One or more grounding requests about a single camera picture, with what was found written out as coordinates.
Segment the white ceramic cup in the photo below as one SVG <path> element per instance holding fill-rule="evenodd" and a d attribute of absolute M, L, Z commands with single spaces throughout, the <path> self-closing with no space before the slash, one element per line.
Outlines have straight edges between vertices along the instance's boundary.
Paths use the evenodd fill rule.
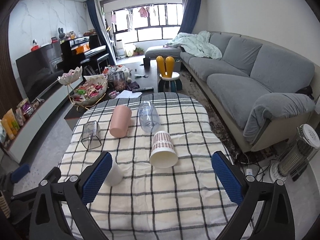
<path fill-rule="evenodd" d="M 111 169 L 106 176 L 105 183 L 112 187 L 118 185 L 123 179 L 123 173 L 115 160 L 112 160 Z"/>

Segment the clear square glass cup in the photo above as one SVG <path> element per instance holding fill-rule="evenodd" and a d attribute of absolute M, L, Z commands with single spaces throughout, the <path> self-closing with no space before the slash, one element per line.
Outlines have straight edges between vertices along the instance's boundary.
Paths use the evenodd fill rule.
<path fill-rule="evenodd" d="M 83 126 L 81 143 L 87 150 L 99 148 L 101 143 L 100 126 L 97 121 L 89 121 Z"/>

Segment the pink cylindrical cup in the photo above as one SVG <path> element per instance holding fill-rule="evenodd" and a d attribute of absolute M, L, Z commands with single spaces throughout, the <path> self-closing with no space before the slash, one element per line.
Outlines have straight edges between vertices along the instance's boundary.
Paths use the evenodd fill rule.
<path fill-rule="evenodd" d="M 115 107 L 110 122 L 110 134 L 115 138 L 123 138 L 131 124 L 132 111 L 125 105 Z"/>

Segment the red plaid paper cup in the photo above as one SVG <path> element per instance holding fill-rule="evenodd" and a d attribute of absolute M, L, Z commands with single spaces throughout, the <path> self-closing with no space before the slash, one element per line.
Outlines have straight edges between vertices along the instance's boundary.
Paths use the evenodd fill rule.
<path fill-rule="evenodd" d="M 152 140 L 149 163 L 156 168 L 170 168 L 176 165 L 178 156 L 175 152 L 171 136 L 166 131 L 158 131 Z"/>

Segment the clear printed plastic cup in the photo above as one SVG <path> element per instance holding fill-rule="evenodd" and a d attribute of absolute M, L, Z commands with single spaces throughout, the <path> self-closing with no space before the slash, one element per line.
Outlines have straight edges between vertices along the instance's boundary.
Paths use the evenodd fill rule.
<path fill-rule="evenodd" d="M 150 101 L 143 101 L 138 108 L 139 123 L 146 133 L 155 133 L 160 127 L 160 119 L 156 107 Z"/>

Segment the white low tv cabinet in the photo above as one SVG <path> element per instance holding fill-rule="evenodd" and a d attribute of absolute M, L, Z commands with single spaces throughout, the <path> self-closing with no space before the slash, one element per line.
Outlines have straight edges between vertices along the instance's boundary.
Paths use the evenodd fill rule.
<path fill-rule="evenodd" d="M 69 94 L 73 88 L 80 85 L 83 78 L 75 81 L 71 86 L 63 86 L 58 83 L 57 90 L 54 91 L 37 110 L 31 115 L 24 126 L 19 130 L 13 141 L 10 141 L 9 146 L 4 148 L 4 152 L 17 164 L 19 164 L 27 151 L 33 138 L 40 131 L 44 123 L 50 118 L 51 115 L 69 100 Z"/>

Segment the electric space heater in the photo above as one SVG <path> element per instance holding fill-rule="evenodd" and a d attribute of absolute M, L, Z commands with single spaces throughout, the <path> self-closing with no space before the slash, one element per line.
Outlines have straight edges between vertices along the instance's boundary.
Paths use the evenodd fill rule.
<path fill-rule="evenodd" d="M 308 124 L 300 125 L 295 139 L 281 155 L 280 160 L 270 166 L 271 181 L 280 179 L 285 182 L 288 176 L 296 181 L 318 150 L 319 136 L 316 131 Z"/>

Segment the yellow snack bag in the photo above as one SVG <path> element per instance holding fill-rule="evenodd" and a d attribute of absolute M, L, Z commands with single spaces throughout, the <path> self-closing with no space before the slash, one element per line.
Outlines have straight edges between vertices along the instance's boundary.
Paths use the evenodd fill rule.
<path fill-rule="evenodd" d="M 14 140 L 18 134 L 20 127 L 17 123 L 12 108 L 4 114 L 1 119 L 2 127 L 5 129 L 10 140 Z"/>

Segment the checkered white table cloth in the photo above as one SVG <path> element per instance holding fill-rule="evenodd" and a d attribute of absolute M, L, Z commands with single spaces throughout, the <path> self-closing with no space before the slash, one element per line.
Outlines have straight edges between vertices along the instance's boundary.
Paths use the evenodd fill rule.
<path fill-rule="evenodd" d="M 153 135 L 142 130 L 138 107 L 150 101 L 160 118 L 160 130 L 170 134 L 178 156 L 165 169 L 149 163 Z M 110 134 L 116 106 L 132 111 L 123 138 Z M 102 145 L 87 150 L 81 143 L 84 124 L 97 121 Z M 212 132 L 205 108 L 195 99 L 176 93 L 157 93 L 135 99 L 113 99 L 87 111 L 74 128 L 59 167 L 61 180 L 79 175 L 102 151 L 112 154 L 122 181 L 103 185 L 88 209 L 109 239 L 216 239 L 230 220 L 232 203 L 215 175 L 211 157 L 227 152 Z"/>

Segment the tiered snack fruit bowl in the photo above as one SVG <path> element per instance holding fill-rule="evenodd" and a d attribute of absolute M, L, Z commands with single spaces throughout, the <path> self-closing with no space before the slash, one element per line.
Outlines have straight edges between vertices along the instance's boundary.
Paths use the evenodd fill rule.
<path fill-rule="evenodd" d="M 73 88 L 72 84 L 80 80 L 82 77 L 82 67 L 76 67 L 63 73 L 57 78 L 58 82 L 67 87 L 67 91 L 72 90 L 69 94 L 69 100 L 76 110 L 80 108 L 89 110 L 91 107 L 99 103 L 106 95 L 108 89 L 108 80 L 103 74 L 85 76 L 85 82 L 77 88 Z"/>

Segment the grey sectional sofa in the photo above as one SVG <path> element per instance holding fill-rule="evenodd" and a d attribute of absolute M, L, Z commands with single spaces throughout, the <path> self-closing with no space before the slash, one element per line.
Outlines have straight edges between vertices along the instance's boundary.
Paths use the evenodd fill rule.
<path fill-rule="evenodd" d="M 195 57 L 181 47 L 146 50 L 184 65 L 230 130 L 242 152 L 290 139 L 301 124 L 316 126 L 319 66 L 279 45 L 234 33 L 210 32 L 222 59 Z"/>

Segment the white paper sheet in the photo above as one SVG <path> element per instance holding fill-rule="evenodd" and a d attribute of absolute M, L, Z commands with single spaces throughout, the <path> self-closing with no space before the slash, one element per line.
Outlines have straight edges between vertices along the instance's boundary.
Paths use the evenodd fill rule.
<path fill-rule="evenodd" d="M 128 99 L 128 98 L 138 98 L 142 95 L 142 92 L 132 92 L 129 90 L 123 90 L 120 94 L 116 96 L 116 99 Z"/>

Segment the black television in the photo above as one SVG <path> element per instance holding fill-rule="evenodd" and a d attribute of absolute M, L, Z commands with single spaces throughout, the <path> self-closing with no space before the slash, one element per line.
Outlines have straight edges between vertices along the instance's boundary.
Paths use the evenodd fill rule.
<path fill-rule="evenodd" d="M 58 42 L 42 46 L 16 60 L 20 80 L 30 101 L 34 101 L 63 74 L 62 62 Z"/>

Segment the clear nut jar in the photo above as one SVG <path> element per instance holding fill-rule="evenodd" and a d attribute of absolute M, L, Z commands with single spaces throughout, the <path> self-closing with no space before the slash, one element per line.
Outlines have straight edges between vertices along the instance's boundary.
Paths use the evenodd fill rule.
<path fill-rule="evenodd" d="M 126 88 L 126 79 L 123 71 L 114 72 L 112 81 L 116 91 L 122 92 Z"/>

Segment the black piano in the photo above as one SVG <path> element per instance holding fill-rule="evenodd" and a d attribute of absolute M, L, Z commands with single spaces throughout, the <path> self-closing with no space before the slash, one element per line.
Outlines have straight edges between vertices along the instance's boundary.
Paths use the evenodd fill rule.
<path fill-rule="evenodd" d="M 101 45 L 97 35 L 65 40 L 60 44 L 62 63 L 60 68 L 69 72 L 82 67 L 83 75 L 98 75 L 109 65 L 109 53 Z"/>

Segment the black mug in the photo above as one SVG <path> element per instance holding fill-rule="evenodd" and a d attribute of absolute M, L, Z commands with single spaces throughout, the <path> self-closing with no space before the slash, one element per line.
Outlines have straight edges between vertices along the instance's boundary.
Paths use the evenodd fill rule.
<path fill-rule="evenodd" d="M 143 66 L 144 66 L 145 69 L 151 67 L 151 59 L 149 57 L 145 57 L 143 59 Z"/>

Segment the light green blanket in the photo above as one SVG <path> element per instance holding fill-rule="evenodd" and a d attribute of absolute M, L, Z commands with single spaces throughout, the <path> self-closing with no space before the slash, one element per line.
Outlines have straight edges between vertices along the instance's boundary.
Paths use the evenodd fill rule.
<path fill-rule="evenodd" d="M 195 57 L 205 57 L 210 59 L 222 59 L 222 53 L 217 46 L 211 44 L 210 32 L 201 31 L 198 34 L 179 33 L 170 42 L 169 47 L 181 47 L 190 55 Z"/>

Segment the blue curtain left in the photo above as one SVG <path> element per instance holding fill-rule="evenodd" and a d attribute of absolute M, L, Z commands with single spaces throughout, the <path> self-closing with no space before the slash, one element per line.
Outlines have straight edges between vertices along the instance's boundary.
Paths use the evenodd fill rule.
<path fill-rule="evenodd" d="M 102 45 L 106 46 L 106 51 L 109 53 L 109 62 L 111 65 L 116 65 L 116 55 L 114 53 L 114 49 L 109 38 L 109 35 L 106 31 L 106 25 L 104 21 L 104 17 L 101 13 L 101 7 L 98 0 L 87 0 L 87 9 L 89 13 L 89 17 L 93 24 L 95 31 L 99 37 L 99 40 Z"/>

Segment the blue curtain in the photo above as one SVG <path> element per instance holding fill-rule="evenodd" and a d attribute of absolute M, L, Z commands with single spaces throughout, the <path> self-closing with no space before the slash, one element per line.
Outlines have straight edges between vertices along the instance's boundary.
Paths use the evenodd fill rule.
<path fill-rule="evenodd" d="M 102 45 L 106 46 L 106 51 L 109 53 L 109 62 L 111 65 L 116 65 L 116 55 L 114 53 L 114 49 L 109 38 L 109 35 L 106 31 L 106 25 L 104 21 L 104 17 L 101 13 L 101 7 L 98 0 L 87 0 L 87 9 L 89 13 L 89 17 L 93 24 L 95 31 L 99 37 L 99 40 Z"/>
<path fill-rule="evenodd" d="M 183 18 L 178 33 L 191 34 L 200 11 L 201 0 L 184 0 Z"/>

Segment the blue curtain right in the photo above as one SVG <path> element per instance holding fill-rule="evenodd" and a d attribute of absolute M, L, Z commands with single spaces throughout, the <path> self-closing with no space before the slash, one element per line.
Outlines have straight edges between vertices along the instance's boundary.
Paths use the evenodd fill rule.
<path fill-rule="evenodd" d="M 178 33 L 191 34 L 200 11 L 201 0 L 184 0 L 183 18 Z"/>

